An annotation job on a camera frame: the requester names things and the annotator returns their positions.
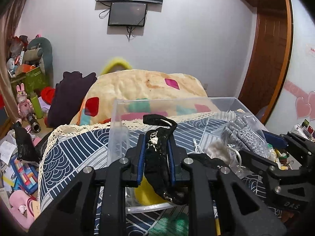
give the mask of beige blanket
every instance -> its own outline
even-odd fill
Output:
[[[97,115],[90,116],[86,102],[99,98]],[[191,75],[165,74],[146,70],[124,70],[98,77],[82,103],[81,110],[71,124],[103,123],[111,118],[115,99],[175,99],[207,97],[201,83]],[[211,111],[218,111],[209,100]]]

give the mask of silver bolt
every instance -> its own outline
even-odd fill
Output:
[[[275,192],[276,193],[280,193],[281,192],[281,187],[280,186],[275,187]]]
[[[229,174],[229,172],[230,172],[230,169],[228,167],[222,167],[222,168],[220,168],[220,170],[223,174]]]
[[[189,165],[189,164],[193,163],[194,160],[192,158],[185,158],[184,162]]]
[[[128,158],[126,158],[126,157],[123,157],[123,158],[120,158],[119,159],[119,162],[121,163],[121,164],[126,164],[126,163],[128,163]]]
[[[92,167],[90,167],[90,166],[84,167],[83,168],[83,172],[86,173],[86,174],[91,173],[92,172]]]

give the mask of pink heart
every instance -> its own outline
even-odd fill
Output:
[[[296,114],[298,119],[308,117],[311,114],[311,111],[311,105],[305,103],[302,97],[296,99]]]
[[[313,109],[311,109],[310,120],[315,120],[315,91],[311,91],[308,94],[308,103]]]

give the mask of blue patterned tablecloth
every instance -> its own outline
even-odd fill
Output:
[[[191,152],[195,150],[193,139],[196,139],[196,142],[203,151],[212,141],[218,139],[218,137],[211,134],[211,131],[224,123],[226,121],[210,117],[181,122],[174,132],[176,144],[184,147],[187,152]],[[136,146],[139,134],[141,133],[143,133],[142,130],[130,133],[131,147]],[[39,196],[41,211],[49,205],[81,169],[86,166],[92,166],[94,169],[106,167],[108,138],[109,128],[92,130],[78,136],[58,137],[56,143],[43,161]],[[253,192],[262,199],[265,198],[265,191],[260,176],[252,175],[244,178],[244,181]],[[101,189],[94,234],[98,234],[102,194],[103,190]],[[162,215],[166,213],[173,215],[182,212],[187,213],[188,209],[174,207],[168,210],[128,214],[126,217],[127,235],[145,235]],[[274,209],[274,212],[278,216],[281,215],[279,210]]]

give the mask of curtain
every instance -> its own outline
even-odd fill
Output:
[[[9,41],[15,35],[25,3],[26,0],[14,0],[0,19],[0,93],[2,94],[7,114],[14,122],[20,116],[17,112],[17,101],[12,92],[7,72],[7,58],[10,55]]]

